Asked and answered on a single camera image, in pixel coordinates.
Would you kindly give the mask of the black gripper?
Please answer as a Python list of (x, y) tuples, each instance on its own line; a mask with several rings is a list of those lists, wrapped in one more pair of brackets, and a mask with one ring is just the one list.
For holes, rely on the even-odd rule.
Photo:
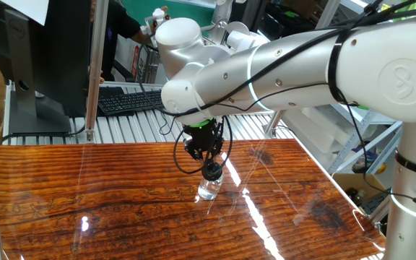
[(219, 170), (222, 161), (217, 159), (222, 151), (224, 139), (220, 131), (223, 127), (216, 120), (206, 120), (195, 126), (185, 126), (185, 133), (191, 138), (184, 140), (184, 148), (193, 159), (201, 163), (202, 169)]

